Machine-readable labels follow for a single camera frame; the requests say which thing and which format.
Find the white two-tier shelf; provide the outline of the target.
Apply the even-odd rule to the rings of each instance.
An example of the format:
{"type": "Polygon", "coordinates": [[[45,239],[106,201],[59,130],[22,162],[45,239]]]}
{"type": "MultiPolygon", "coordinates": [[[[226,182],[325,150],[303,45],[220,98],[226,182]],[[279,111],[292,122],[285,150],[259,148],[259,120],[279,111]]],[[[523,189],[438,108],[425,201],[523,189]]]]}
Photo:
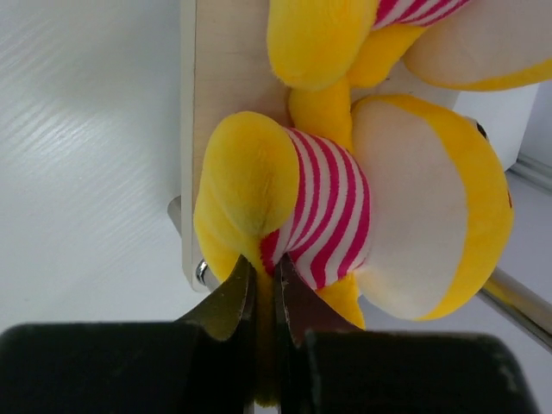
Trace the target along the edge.
{"type": "Polygon", "coordinates": [[[268,6],[272,1],[197,1],[184,5],[182,23],[194,27],[193,53],[183,57],[182,138],[191,144],[192,178],[183,185],[191,195],[182,212],[184,269],[203,258],[194,228],[194,210],[210,136],[225,117],[257,112],[291,126],[293,88],[273,72],[267,51],[268,6]]]}

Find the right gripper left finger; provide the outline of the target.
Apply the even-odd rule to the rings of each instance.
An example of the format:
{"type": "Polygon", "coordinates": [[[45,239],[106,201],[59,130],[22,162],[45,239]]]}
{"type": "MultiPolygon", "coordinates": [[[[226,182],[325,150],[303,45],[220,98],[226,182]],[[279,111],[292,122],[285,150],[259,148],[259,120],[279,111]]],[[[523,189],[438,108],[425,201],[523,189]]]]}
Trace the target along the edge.
{"type": "Polygon", "coordinates": [[[27,323],[1,336],[4,413],[249,413],[255,271],[173,322],[27,323]]]}

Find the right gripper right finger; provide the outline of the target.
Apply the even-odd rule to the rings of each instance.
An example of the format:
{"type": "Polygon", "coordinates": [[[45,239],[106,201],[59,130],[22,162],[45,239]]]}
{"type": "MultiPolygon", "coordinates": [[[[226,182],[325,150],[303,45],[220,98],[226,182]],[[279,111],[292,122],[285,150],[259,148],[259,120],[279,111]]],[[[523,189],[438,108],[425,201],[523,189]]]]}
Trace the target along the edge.
{"type": "Polygon", "coordinates": [[[521,367],[493,336],[365,331],[275,268],[282,413],[537,413],[521,367]]]}

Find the yellow plush toy wall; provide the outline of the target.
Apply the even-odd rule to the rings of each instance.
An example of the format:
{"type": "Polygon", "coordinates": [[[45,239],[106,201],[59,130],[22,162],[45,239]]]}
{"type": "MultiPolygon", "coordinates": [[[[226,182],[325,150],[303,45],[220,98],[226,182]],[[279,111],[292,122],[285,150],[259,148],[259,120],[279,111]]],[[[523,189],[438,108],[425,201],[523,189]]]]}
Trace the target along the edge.
{"type": "Polygon", "coordinates": [[[511,233],[505,174],[476,121],[410,95],[353,101],[350,89],[292,90],[288,127],[229,115],[204,153],[194,228],[218,280],[240,258],[257,273],[261,405],[279,396],[272,283],[282,259],[358,327],[359,297],[430,320],[476,294],[511,233]]]}

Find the yellow plush toy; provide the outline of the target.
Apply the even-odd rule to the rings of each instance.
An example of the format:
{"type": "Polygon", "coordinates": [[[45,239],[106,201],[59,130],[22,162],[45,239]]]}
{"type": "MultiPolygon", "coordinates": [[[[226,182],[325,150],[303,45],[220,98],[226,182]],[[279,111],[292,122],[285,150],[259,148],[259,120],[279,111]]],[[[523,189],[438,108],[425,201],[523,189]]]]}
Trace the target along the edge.
{"type": "Polygon", "coordinates": [[[423,82],[501,91],[551,77],[548,1],[272,1],[267,51],[286,85],[382,82],[396,63],[423,82]]]}

